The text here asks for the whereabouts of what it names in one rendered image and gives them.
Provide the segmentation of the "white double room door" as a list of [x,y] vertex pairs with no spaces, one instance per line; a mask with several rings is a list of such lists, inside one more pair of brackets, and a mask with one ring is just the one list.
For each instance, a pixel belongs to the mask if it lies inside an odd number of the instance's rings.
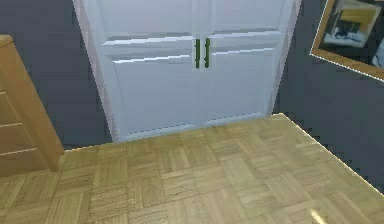
[[111,137],[127,142],[270,116],[302,0],[72,2]]

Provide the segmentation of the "brown wooden chest of drawers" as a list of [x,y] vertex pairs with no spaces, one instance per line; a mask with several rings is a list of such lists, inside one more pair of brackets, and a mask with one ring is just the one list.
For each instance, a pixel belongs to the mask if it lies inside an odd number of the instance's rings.
[[9,35],[0,35],[0,177],[58,169],[64,149]]

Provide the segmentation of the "wooden framed wall picture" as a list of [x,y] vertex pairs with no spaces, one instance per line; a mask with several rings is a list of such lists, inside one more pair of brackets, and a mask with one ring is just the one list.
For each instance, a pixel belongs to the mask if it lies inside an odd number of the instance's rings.
[[384,0],[327,0],[310,55],[384,82]]

